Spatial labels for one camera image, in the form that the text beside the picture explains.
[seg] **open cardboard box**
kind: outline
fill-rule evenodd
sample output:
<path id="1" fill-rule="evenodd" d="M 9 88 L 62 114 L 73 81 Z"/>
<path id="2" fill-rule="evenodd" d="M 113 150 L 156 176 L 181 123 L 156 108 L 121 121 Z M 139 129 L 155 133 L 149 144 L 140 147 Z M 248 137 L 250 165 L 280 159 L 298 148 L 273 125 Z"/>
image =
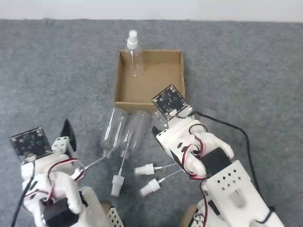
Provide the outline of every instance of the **open cardboard box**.
<path id="1" fill-rule="evenodd" d="M 143 51 L 144 75 L 129 75 L 127 68 L 130 59 L 125 51 L 119 52 L 115 106 L 133 113 L 144 110 L 152 113 L 156 108 L 151 99 L 163 89 L 173 84 L 183 97 L 184 63 L 181 51 Z"/>

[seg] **white spray cap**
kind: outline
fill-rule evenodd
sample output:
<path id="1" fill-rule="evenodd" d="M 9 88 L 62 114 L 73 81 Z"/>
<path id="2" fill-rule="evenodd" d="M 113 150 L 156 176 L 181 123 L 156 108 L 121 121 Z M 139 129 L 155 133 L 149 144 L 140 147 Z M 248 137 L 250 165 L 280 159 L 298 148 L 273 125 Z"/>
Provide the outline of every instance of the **white spray cap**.
<path id="1" fill-rule="evenodd" d="M 155 178 L 148 182 L 146 186 L 139 190 L 142 197 L 148 195 L 149 193 L 155 192 L 160 189 L 160 185 Z"/>
<path id="2" fill-rule="evenodd" d="M 112 192 L 110 194 L 111 196 L 119 197 L 123 182 L 124 182 L 124 177 L 114 175 L 112 182 L 113 183 Z"/>
<path id="3" fill-rule="evenodd" d="M 128 33 L 127 47 L 129 49 L 136 49 L 138 46 L 138 32 L 136 30 L 130 30 Z"/>
<path id="4" fill-rule="evenodd" d="M 134 169 L 134 174 L 135 174 L 135 176 L 155 174 L 155 171 L 154 171 L 154 168 L 153 168 L 153 163 L 149 163 L 149 164 L 146 164 L 144 166 L 135 168 Z"/>

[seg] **white wall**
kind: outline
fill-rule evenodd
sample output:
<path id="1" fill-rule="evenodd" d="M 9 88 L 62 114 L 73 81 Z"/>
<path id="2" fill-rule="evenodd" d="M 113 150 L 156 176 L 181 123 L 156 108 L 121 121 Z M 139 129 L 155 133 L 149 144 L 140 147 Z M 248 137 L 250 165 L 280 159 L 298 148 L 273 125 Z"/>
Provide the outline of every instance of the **white wall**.
<path id="1" fill-rule="evenodd" d="M 46 17 L 303 22 L 303 0 L 0 0 L 0 18 Z"/>

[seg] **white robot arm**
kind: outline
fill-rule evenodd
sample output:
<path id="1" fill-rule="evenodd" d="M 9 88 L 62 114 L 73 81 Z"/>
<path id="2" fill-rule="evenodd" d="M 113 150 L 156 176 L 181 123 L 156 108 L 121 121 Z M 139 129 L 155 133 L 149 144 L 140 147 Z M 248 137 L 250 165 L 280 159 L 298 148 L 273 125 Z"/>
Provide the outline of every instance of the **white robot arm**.
<path id="1" fill-rule="evenodd" d="M 204 199 L 198 204 L 199 211 L 193 217 L 192 227 L 284 226 L 264 203 L 240 161 L 232 161 L 232 148 L 207 132 L 206 126 L 195 119 L 192 108 L 173 85 L 153 98 L 153 102 L 169 126 L 162 131 L 154 127 L 154 136 L 190 179 L 201 182 Z"/>
<path id="2" fill-rule="evenodd" d="M 72 131 L 69 122 L 65 122 Z M 84 176 L 85 168 L 77 159 L 73 132 L 61 136 L 52 147 L 41 127 L 10 138 L 22 160 L 23 189 L 32 176 L 30 187 L 23 198 L 23 207 L 34 216 L 37 227 L 123 227 L 116 212 L 106 214 L 93 189 L 78 189 L 77 181 Z"/>

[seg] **black circuit board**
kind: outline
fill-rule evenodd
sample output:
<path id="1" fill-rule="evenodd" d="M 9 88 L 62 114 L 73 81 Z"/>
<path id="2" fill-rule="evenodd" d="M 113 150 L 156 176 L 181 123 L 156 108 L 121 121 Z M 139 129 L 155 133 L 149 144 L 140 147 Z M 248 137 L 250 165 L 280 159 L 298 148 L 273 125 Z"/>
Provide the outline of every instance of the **black circuit board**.
<path id="1" fill-rule="evenodd" d="M 12 136 L 9 140 L 23 163 L 52 154 L 52 149 L 41 127 Z"/>
<path id="2" fill-rule="evenodd" d="M 170 115 L 172 111 L 176 110 L 178 114 L 188 106 L 188 103 L 173 84 L 157 94 L 152 102 L 167 120 L 173 117 Z"/>

